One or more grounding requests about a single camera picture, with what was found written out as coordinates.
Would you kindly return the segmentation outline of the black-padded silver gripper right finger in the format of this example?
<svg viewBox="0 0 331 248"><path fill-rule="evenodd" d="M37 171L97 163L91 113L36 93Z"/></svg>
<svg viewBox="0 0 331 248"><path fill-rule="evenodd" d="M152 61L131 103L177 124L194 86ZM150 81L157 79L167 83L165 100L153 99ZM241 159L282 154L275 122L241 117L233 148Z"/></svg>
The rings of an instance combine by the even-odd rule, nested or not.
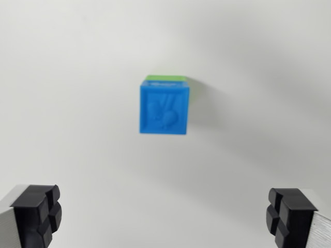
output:
<svg viewBox="0 0 331 248"><path fill-rule="evenodd" d="M280 248L330 247L330 218L298 188L271 188L266 225Z"/></svg>

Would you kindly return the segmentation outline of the black-padded silver gripper left finger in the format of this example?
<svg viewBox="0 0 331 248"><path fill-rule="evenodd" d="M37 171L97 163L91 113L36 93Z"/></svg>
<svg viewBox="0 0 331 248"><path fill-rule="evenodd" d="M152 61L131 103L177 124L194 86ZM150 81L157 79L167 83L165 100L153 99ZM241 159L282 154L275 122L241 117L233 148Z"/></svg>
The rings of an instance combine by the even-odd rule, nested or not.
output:
<svg viewBox="0 0 331 248"><path fill-rule="evenodd" d="M19 184L1 199L1 247L49 247L62 220L57 185Z"/></svg>

